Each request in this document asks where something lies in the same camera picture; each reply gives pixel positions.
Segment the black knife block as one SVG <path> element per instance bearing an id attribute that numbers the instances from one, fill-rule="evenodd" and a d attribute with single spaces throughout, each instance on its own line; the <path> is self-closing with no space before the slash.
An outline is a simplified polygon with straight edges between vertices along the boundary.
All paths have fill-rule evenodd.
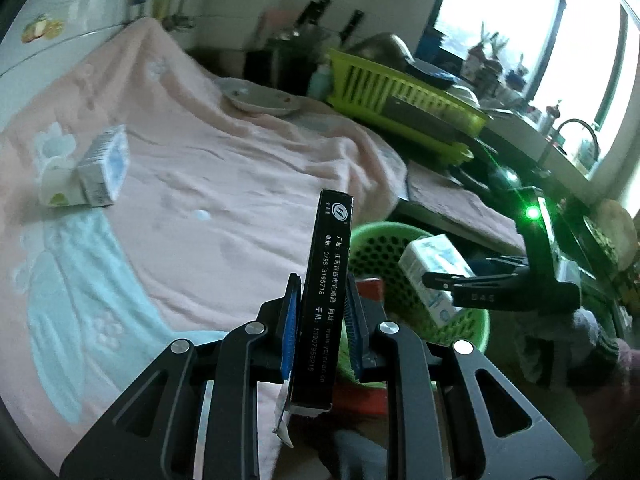
<path id="1" fill-rule="evenodd" d="M 242 77 L 296 96 L 306 94 L 312 75 L 330 64 L 330 51 L 345 47 L 364 19 L 356 9 L 337 32 L 323 27 L 320 21 L 331 3 L 309 0 L 291 24 L 272 32 L 260 47 L 247 49 Z"/>

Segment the grey trouser leg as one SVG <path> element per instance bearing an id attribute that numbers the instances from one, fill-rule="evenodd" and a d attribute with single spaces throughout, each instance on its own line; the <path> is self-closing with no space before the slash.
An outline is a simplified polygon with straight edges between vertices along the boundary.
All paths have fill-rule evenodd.
<path id="1" fill-rule="evenodd" d="M 334 434 L 337 479 L 385 480 L 387 450 L 362 434 L 338 430 Z"/>

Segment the mauve dish towel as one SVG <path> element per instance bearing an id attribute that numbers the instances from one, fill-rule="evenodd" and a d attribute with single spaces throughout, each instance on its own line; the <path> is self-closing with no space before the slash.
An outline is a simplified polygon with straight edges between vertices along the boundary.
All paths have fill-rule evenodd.
<path id="1" fill-rule="evenodd" d="M 514 221 L 454 180 L 408 162 L 407 188 L 411 203 L 434 214 L 447 228 L 454 228 L 457 236 L 502 254 L 525 255 L 524 240 Z"/>

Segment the chrome sink faucet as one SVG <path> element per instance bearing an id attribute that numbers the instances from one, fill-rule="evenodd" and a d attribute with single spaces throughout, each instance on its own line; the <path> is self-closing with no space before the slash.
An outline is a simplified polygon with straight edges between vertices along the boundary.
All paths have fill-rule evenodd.
<path id="1" fill-rule="evenodd" d="M 559 152 L 572 164 L 579 162 L 590 169 L 601 154 L 597 133 L 585 120 L 565 119 L 552 127 L 546 136 L 547 144 L 542 150 L 537 164 L 542 166 L 553 151 Z"/>

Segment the lime green dish rack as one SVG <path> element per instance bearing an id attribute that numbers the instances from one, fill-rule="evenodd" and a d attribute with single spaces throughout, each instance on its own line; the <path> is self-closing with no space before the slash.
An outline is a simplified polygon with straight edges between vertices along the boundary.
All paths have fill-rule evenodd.
<path id="1" fill-rule="evenodd" d="M 366 58 L 335 49 L 329 58 L 334 110 L 424 146 L 446 164 L 474 158 L 472 146 L 488 122 L 478 108 Z"/>

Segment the metal pot in rack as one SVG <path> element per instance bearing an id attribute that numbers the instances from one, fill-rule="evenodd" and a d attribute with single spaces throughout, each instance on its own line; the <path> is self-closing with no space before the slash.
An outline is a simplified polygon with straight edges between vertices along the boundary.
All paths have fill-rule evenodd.
<path id="1" fill-rule="evenodd" d="M 386 65 L 411 63 L 413 56 L 404 40 L 391 32 L 381 32 L 354 44 L 348 54 Z"/>

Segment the black red cigarette box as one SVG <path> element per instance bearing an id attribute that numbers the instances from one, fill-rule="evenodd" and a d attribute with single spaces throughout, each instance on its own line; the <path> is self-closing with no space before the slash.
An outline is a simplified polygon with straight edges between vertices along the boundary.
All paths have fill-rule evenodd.
<path id="1" fill-rule="evenodd" d="M 347 270 L 354 198 L 320 192 L 308 266 L 296 307 L 291 370 L 277 404 L 274 433 L 289 448 L 294 416 L 317 417 L 332 408 L 335 373 L 347 296 Z"/>

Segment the pink towel table cover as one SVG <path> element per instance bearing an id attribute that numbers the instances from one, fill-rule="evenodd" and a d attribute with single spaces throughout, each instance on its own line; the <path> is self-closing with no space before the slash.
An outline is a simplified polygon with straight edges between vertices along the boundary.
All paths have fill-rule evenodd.
<path id="1" fill-rule="evenodd" d="M 111 206 L 51 208 L 53 157 L 76 166 L 127 127 Z M 131 24 L 36 96 L 1 135 L 1 397 L 52 472 L 171 341 L 252 320 L 306 271 L 320 192 L 385 219 L 407 167 L 376 133 L 305 100 L 247 115 L 152 18 Z"/>

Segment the red plastic stool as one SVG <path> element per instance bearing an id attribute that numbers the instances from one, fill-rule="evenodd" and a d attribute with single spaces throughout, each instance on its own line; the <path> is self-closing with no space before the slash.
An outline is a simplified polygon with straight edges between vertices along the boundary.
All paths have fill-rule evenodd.
<path id="1" fill-rule="evenodd" d="M 362 300 L 373 300 L 384 304 L 384 282 L 377 276 L 356 279 Z M 341 334 L 338 350 L 337 380 L 333 407 L 363 416 L 384 417 L 387 415 L 387 391 L 384 382 L 360 384 L 352 371 L 346 327 Z"/>

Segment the white ceramic dish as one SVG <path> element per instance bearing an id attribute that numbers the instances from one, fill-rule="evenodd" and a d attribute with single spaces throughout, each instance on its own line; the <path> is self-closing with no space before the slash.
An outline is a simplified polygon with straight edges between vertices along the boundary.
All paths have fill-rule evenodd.
<path id="1" fill-rule="evenodd" d="M 219 78 L 216 85 L 234 107 L 250 114 L 282 117 L 297 112 L 302 106 L 297 96 L 245 79 Z"/>

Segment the white blue milk carton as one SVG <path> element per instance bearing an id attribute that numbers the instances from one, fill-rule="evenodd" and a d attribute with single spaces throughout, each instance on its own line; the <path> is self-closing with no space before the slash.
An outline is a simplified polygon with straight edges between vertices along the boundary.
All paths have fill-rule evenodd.
<path id="1" fill-rule="evenodd" d="M 113 205 L 119 198 L 130 164 L 127 127 L 117 125 L 96 136 L 76 166 L 87 202 Z"/>

